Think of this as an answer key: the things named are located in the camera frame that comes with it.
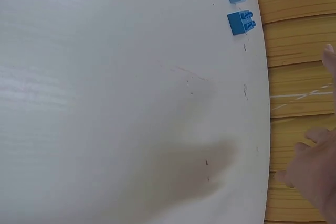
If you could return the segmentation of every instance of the table surface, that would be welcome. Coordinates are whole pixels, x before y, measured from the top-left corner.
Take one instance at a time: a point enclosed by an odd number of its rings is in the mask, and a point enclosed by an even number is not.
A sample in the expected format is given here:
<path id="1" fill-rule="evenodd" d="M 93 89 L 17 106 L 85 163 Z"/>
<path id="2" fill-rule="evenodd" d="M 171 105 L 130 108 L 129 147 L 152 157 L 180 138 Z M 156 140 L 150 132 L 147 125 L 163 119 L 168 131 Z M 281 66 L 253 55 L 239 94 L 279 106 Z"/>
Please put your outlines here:
<path id="1" fill-rule="evenodd" d="M 0 20 L 1 223 L 263 222 L 257 0 L 0 0 Z"/>

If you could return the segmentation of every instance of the wooden floorboard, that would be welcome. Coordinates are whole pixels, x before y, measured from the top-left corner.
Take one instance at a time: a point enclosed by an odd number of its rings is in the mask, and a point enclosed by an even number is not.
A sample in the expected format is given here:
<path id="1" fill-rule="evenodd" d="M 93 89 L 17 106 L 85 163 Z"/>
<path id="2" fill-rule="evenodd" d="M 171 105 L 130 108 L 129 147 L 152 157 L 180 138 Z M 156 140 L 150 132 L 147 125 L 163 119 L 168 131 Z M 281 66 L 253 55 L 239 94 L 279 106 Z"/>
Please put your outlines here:
<path id="1" fill-rule="evenodd" d="M 271 120 L 270 170 L 272 172 L 286 169 L 287 164 L 294 157 L 293 147 L 297 142 L 313 145 L 304 137 L 305 131 L 311 127 L 333 129 L 336 127 L 336 116 L 330 114 Z"/>
<path id="2" fill-rule="evenodd" d="M 319 61 L 326 43 L 336 45 L 336 15 L 266 24 L 264 36 L 269 67 Z"/>
<path id="3" fill-rule="evenodd" d="M 333 113 L 332 78 L 321 61 L 269 69 L 272 118 Z"/>
<path id="4" fill-rule="evenodd" d="M 316 209 L 295 189 L 276 182 L 273 175 L 286 168 L 296 142 L 312 144 L 303 137 L 308 128 L 332 129 L 336 125 L 332 80 L 320 61 L 323 45 L 336 45 L 336 0 L 258 1 L 270 67 L 273 117 L 265 223 L 324 224 Z"/>
<path id="5" fill-rule="evenodd" d="M 294 188 L 269 178 L 265 220 L 324 221 L 320 213 Z"/>
<path id="6" fill-rule="evenodd" d="M 259 6 L 264 24 L 336 13 L 336 0 L 259 0 Z"/>

